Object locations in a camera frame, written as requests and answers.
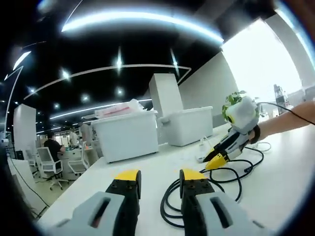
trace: office chair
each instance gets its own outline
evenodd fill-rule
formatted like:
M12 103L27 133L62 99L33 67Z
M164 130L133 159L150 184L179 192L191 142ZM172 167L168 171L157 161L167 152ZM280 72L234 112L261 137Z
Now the office chair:
M52 176L52 183L49 186L50 190L53 190L53 185L58 184L60 186L60 189L63 190L63 187L60 182L67 182L69 183L68 180L62 179L62 178L57 178L59 174L63 171L63 164L62 162L59 161L54 161L53 157L51 156L51 153L48 149L48 147L39 147L37 148L37 152L39 155L39 159L41 161L40 167L43 172L53 172L54 175Z
M36 163L35 155L32 154L30 150L25 150L26 155L27 155L27 161L29 162L30 166L34 166L36 168L36 171L32 172L33 176L35 176L38 173L38 166Z
M75 175L83 174L90 167L88 160L85 159L85 153L84 153L85 147L86 147L86 142L83 142L80 160L68 161L68 166L74 172Z

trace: white wall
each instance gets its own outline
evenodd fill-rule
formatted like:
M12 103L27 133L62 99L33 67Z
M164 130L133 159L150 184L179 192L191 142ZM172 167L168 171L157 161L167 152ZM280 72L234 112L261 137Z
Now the white wall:
M226 96L238 91L233 74L220 52L180 86L184 109L213 106L213 116L221 115Z
M278 36L286 50L289 52L299 73L303 88L306 89L314 86L314 67L295 32L278 14L268 18L266 23Z
M13 133L15 150L23 151L27 160L26 150L35 151L36 141L36 109L21 104L14 110Z

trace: window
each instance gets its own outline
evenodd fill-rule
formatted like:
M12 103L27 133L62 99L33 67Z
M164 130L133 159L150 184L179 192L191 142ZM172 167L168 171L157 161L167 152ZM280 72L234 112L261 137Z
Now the window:
M252 98L274 101L274 84L287 94L302 88L284 45L262 20L257 20L222 46L239 90Z

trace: plastic storage bin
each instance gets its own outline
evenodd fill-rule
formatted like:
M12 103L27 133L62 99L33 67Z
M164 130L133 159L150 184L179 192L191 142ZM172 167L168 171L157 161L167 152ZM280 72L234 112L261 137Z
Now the plastic storage bin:
M108 163L158 151L155 111L103 118L92 126Z
M160 118L169 145L184 146L213 134L212 107L183 110Z

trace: man in black shirt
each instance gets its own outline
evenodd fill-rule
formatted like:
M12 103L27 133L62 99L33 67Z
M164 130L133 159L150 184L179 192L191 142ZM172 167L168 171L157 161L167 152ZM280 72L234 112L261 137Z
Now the man in black shirt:
M48 147L50 154L54 161L59 161L58 152L65 152L64 146L61 146L57 141L54 140L54 133L50 132L47 134L48 140L44 142L44 147Z

